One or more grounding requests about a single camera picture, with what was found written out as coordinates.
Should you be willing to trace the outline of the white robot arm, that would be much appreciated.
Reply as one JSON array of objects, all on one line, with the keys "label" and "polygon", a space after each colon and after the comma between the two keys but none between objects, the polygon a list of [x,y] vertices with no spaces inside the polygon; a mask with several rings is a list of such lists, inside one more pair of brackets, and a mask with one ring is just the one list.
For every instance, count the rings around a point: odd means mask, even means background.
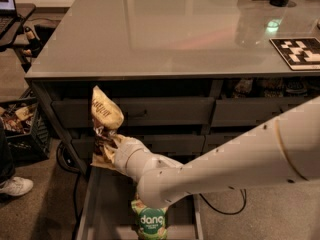
[{"label": "white robot arm", "polygon": [[118,143],[115,167],[142,202],[168,207],[188,195],[320,179],[320,98],[305,102],[181,164],[135,138]]}]

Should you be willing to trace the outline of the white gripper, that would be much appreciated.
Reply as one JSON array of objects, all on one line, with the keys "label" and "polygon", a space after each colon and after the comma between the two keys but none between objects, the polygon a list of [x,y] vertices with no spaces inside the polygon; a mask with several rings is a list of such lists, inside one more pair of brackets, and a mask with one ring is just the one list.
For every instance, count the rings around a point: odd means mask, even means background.
[{"label": "white gripper", "polygon": [[116,170],[129,177],[140,177],[151,151],[135,138],[124,138],[117,146],[114,158]]}]

